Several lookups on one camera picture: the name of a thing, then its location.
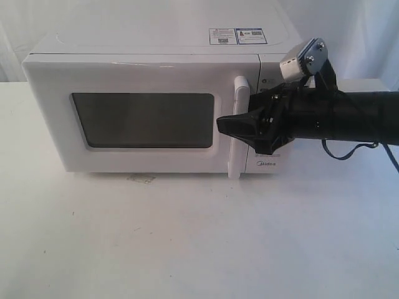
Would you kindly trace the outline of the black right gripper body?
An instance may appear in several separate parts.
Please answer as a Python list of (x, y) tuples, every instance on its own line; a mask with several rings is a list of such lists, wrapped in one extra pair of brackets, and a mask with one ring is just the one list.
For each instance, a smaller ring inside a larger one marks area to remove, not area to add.
[(282, 83), (250, 96), (249, 113), (257, 118), (257, 125), (249, 145), (255, 153), (272, 155), (294, 139), (315, 138), (315, 114), (303, 114), (315, 102), (314, 92), (306, 85)]

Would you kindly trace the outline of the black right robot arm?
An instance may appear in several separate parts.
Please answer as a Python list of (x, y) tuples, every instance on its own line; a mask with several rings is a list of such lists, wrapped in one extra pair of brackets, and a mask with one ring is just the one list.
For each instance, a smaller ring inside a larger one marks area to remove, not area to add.
[(273, 154), (296, 138), (398, 145), (398, 92), (283, 83), (251, 95), (247, 113), (219, 117), (217, 126), (257, 154)]

